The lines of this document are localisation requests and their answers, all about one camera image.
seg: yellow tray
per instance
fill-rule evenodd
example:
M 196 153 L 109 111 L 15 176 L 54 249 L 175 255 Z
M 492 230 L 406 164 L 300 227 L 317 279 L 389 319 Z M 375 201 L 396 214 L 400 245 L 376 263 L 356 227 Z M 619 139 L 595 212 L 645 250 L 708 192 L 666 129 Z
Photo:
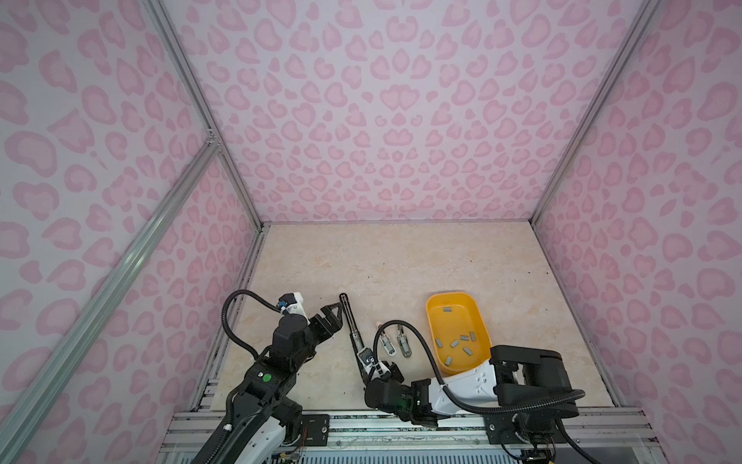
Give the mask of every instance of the yellow tray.
M 439 293 L 427 300 L 426 310 L 433 346 L 443 372 L 449 375 L 464 372 L 490 358 L 490 334 L 471 295 L 463 292 Z M 469 336 L 469 332 L 475 333 L 475 342 L 460 339 L 462 335 Z M 441 339 L 443 348 L 438 346 L 436 339 Z M 454 340 L 459 340 L 459 344 L 451 347 Z M 472 351 L 471 356 L 466 354 L 464 347 Z M 449 366 L 445 364 L 448 356 L 453 358 Z

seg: side wall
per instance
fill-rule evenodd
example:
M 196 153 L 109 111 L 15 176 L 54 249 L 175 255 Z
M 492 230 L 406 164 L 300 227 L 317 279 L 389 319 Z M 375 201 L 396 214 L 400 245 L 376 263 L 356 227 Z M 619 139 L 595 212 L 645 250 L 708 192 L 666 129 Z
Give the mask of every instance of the side wall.
M 205 139 L 142 13 L 0 7 L 0 421 Z
M 214 160 L 20 462 L 152 461 L 194 393 L 253 235 Z
M 166 0 L 263 220 L 529 218 L 641 0 Z
M 742 454 L 742 7 L 671 1 L 536 228 L 674 464 Z

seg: beige marble tabletop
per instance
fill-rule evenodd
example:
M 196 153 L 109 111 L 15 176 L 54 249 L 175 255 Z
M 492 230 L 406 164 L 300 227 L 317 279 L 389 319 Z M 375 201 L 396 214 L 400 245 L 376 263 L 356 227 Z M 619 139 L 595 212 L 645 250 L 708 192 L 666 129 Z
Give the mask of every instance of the beige marble tabletop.
M 435 293 L 463 291 L 476 299 L 492 344 L 560 352 L 573 388 L 587 393 L 578 405 L 612 406 L 526 222 L 271 226 L 251 290 L 271 302 L 301 292 L 309 317 L 346 292 L 367 345 L 378 321 L 400 318 L 417 327 L 431 347 L 425 302 Z M 260 352 L 279 317 L 246 299 L 234 331 Z M 422 347 L 407 335 L 412 357 L 401 352 L 393 357 L 406 383 L 432 377 Z M 223 411 L 225 395 L 251 364 L 249 353 L 230 344 L 212 409 Z M 305 410 L 366 409 L 363 395 L 344 326 L 301 368 L 289 398 Z

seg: pink patterned wall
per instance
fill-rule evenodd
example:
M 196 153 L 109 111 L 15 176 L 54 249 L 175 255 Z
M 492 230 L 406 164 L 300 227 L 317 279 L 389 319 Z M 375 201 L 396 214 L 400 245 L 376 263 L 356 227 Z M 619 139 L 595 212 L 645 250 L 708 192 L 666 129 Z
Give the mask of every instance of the pink patterned wall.
M 215 160 L 19 463 L 152 461 L 194 393 L 252 236 Z
M 136 0 L 0 8 L 2 421 L 205 136 Z
M 640 0 L 168 0 L 264 220 L 529 218 Z
M 672 1 L 538 233 L 673 464 L 742 455 L 742 4 Z

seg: black mounting plate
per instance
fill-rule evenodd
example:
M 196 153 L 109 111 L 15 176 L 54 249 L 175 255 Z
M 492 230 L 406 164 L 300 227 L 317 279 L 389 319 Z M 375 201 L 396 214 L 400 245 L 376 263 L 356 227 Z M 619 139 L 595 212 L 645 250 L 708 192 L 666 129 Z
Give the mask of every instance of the black mounting plate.
M 526 445 L 521 441 L 520 438 L 516 437 L 515 433 L 513 432 L 513 414 L 496 414 L 492 416 L 484 416 L 485 418 L 485 432 L 487 432 L 487 441 L 490 443 L 490 445 L 499 445 L 500 443 L 504 443 L 506 445 L 521 445 L 523 444 L 525 447 L 530 447 L 531 445 Z M 502 432 L 502 436 L 500 436 L 500 431 L 502 429 L 505 429 L 505 431 Z M 567 440 L 562 437 L 562 434 L 557 430 L 557 427 L 554 425 L 551 428 L 552 437 L 554 438 L 554 442 L 556 443 L 566 443 Z
M 329 414 L 302 414 L 301 427 L 306 429 L 304 446 L 327 446 Z

